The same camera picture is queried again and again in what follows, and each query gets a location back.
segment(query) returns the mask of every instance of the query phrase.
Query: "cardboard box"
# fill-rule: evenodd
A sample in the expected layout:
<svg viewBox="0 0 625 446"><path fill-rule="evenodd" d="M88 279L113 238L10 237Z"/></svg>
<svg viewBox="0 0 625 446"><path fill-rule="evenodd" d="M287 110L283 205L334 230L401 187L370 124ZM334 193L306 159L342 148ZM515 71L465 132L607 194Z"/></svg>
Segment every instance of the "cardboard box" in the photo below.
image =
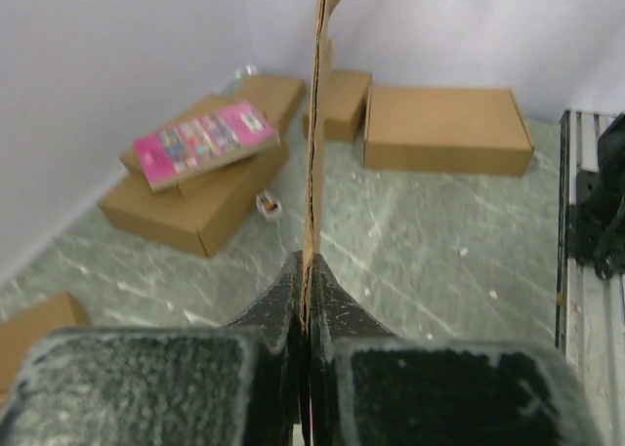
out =
<svg viewBox="0 0 625 446"><path fill-rule="evenodd" d="M245 78L233 98L250 101L284 136L305 95L306 84L301 78L260 73Z"/></svg>
<svg viewBox="0 0 625 446"><path fill-rule="evenodd" d="M147 180L128 175L100 202L116 228L198 256L213 257L228 242L288 159L286 142L207 173L192 197L175 190L153 193Z"/></svg>
<svg viewBox="0 0 625 446"><path fill-rule="evenodd" d="M373 87L364 166L521 176L534 147L511 90Z"/></svg>
<svg viewBox="0 0 625 446"><path fill-rule="evenodd" d="M354 70L330 72L325 115L325 138L353 142L358 133L371 87L371 73ZM304 135L308 135L310 117L304 114Z"/></svg>
<svg viewBox="0 0 625 446"><path fill-rule="evenodd" d="M209 95L208 97L198 101L189 109L181 112L178 116L164 124L161 128L175 126L176 124L188 121L189 119L193 119L204 114L210 114L221 107L228 106L231 103L232 100L229 100L228 98ZM137 153L132 146L119 155L119 159L130 173L141 176L144 175L144 170L141 168L139 156L137 156ZM175 187L179 189L179 192L182 195L186 195L197 189L197 183L201 182L200 178L202 178L202 176L203 175L200 175L199 177L183 181Z"/></svg>
<svg viewBox="0 0 625 446"><path fill-rule="evenodd" d="M68 326L87 326L85 308L69 292L21 312L0 324L0 403L30 348L48 333Z"/></svg>
<svg viewBox="0 0 625 446"><path fill-rule="evenodd" d="M243 81L243 84L234 93L231 100L225 97L209 95L176 116L163 127L175 125L202 114L211 113L233 101L250 101L257 109L263 112L270 123L278 130L280 136L284 138L284 133L288 129L305 94L306 85L302 79L270 74L250 75ZM141 163L133 147L124 151L119 158L128 172L140 176L144 175ZM210 173L206 173L182 181L172 187L172 189L176 190L183 197L191 197L210 181Z"/></svg>

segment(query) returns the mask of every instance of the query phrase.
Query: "metal shelf rail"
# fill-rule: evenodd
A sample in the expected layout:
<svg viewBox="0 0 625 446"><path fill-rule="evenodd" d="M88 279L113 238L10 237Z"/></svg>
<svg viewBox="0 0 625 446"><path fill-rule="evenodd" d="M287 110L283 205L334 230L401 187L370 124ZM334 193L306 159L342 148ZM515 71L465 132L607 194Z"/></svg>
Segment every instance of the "metal shelf rail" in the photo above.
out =
<svg viewBox="0 0 625 446"><path fill-rule="evenodd" d="M580 171L598 172L597 140L613 115L567 111L561 122L559 278L556 345L573 366L606 445L625 444L623 275L602 281L571 252Z"/></svg>

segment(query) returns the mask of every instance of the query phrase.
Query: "gray floor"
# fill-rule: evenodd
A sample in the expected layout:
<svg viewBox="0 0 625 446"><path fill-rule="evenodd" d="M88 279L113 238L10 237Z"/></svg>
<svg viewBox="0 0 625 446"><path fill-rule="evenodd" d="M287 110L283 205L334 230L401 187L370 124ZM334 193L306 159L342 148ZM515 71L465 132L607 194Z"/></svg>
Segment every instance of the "gray floor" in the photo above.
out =
<svg viewBox="0 0 625 446"><path fill-rule="evenodd" d="M361 144L329 144L322 253L344 288L409 338L553 345L559 128L529 128L536 153L522 179L364 170ZM0 317L67 289L94 324L229 320L302 247L299 118L288 139L291 158L271 185L279 223L250 213L207 261L117 231L94 207L0 289Z"/></svg>

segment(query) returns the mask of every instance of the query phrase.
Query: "white wall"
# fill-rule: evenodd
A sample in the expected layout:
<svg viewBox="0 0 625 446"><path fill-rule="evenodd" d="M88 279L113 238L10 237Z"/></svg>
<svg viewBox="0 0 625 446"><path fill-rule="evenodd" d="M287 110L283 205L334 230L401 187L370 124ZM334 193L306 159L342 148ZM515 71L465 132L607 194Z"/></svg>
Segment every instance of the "white wall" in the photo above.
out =
<svg viewBox="0 0 625 446"><path fill-rule="evenodd" d="M252 59L243 0L0 0L0 281Z"/></svg>
<svg viewBox="0 0 625 446"><path fill-rule="evenodd" d="M344 0L330 34L336 65L376 83L509 85L525 115L557 120L625 107L623 1ZM310 77L315 0L246 2L258 66Z"/></svg>

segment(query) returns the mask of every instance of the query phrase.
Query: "book cover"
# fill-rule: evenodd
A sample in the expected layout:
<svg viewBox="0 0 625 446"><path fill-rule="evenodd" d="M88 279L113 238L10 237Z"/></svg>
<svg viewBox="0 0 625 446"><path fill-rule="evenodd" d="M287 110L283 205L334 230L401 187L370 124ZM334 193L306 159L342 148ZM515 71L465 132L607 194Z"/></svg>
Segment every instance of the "book cover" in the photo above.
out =
<svg viewBox="0 0 625 446"><path fill-rule="evenodd" d="M150 187L160 190L279 144L277 130L241 101L136 139L133 147Z"/></svg>

